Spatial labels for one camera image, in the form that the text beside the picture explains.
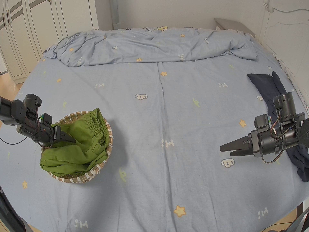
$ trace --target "woven bamboo basket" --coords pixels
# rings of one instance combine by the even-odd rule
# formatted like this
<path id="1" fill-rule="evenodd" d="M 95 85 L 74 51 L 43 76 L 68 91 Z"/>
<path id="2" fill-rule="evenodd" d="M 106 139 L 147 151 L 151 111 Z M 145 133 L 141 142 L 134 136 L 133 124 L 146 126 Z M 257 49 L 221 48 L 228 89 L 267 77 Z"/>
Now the woven bamboo basket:
<path id="1" fill-rule="evenodd" d="M 76 120 L 78 120 L 79 118 L 81 118 L 84 114 L 87 114 L 87 113 L 89 113 L 89 111 L 79 111 L 79 112 L 75 112 L 75 113 L 69 114 L 69 115 L 65 116 L 64 118 L 60 119 L 59 121 L 57 121 L 57 124 L 70 124 L 70 123 L 73 123 Z M 58 176 L 53 175 L 51 172 L 48 172 L 48 174 L 51 177 L 55 178 L 56 180 L 59 180 L 61 182 L 66 182 L 66 183 L 86 183 L 89 180 L 92 180 L 97 174 L 99 174 L 101 168 L 104 167 L 105 163 L 107 162 L 107 160 L 108 160 L 108 158 L 109 158 L 109 156 L 111 154 L 112 147 L 113 147 L 113 140 L 114 140 L 112 129 L 111 129 L 109 123 L 106 121 L 106 119 L 104 119 L 104 121 L 105 121 L 105 123 L 107 125 L 108 132 L 109 132 L 109 138 L 110 138 L 110 143 L 109 143 L 109 145 L 106 148 L 106 152 L 107 152 L 107 155 L 108 155 L 106 160 L 104 160 L 100 164 L 95 165 L 90 171 L 88 171 L 87 173 L 85 173 L 85 174 L 83 174 L 81 176 L 68 174 L 66 176 L 58 177 Z"/>

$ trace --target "black garment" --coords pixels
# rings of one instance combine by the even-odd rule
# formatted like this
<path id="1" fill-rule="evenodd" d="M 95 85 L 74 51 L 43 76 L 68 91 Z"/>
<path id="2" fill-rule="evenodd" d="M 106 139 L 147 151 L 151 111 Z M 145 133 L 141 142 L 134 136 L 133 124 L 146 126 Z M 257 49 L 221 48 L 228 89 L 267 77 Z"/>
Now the black garment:
<path id="1" fill-rule="evenodd" d="M 267 104 L 268 115 L 272 117 L 274 122 L 277 119 L 277 113 L 273 104 L 273 99 L 281 94 L 285 94 L 286 90 L 280 81 L 276 72 L 271 75 L 248 74 L 251 82 L 260 92 Z M 297 174 L 302 181 L 309 181 L 309 154 L 308 148 L 303 144 L 296 145 L 286 150 L 291 162 L 298 168 Z"/>

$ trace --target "white headboard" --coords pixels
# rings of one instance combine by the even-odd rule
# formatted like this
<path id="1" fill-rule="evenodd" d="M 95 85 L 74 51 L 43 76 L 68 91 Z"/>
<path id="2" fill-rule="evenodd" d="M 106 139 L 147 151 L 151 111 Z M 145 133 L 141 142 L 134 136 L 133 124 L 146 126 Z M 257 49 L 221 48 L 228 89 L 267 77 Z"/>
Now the white headboard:
<path id="1" fill-rule="evenodd" d="M 309 114 L 309 3 L 264 6 L 258 41 L 280 61 Z"/>

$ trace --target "nightstand top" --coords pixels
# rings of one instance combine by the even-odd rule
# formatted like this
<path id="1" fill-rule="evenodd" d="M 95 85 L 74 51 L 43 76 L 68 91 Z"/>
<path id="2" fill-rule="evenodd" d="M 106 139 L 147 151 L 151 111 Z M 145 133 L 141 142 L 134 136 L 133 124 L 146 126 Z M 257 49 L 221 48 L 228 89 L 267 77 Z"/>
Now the nightstand top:
<path id="1" fill-rule="evenodd" d="M 238 31 L 243 31 L 244 33 L 250 33 L 253 37 L 255 37 L 255 33 L 253 33 L 250 29 L 248 29 L 244 24 L 238 21 L 232 21 L 222 18 L 215 18 L 214 19 L 221 29 L 233 29 Z"/>

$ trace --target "bed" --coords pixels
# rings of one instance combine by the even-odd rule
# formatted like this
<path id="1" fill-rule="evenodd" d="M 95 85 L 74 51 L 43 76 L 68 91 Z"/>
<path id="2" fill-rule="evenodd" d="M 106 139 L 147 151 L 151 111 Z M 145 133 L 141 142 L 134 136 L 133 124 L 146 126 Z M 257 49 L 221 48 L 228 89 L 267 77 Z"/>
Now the bed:
<path id="1" fill-rule="evenodd" d="M 270 26 L 263 45 L 230 30 L 146 27 L 80 32 L 49 48 L 16 99 L 38 95 L 54 121 L 100 108 L 113 150 L 93 180 L 68 184 L 40 168 L 33 141 L 0 142 L 0 183 L 16 212 L 43 232 L 260 231 L 284 217 L 309 196 L 288 155 L 264 164 L 219 150 L 267 111 L 249 73 L 275 71 L 308 113 L 308 86 L 290 74 L 293 85 L 281 53 L 264 47 Z M 10 126 L 0 137 L 23 139 Z"/>

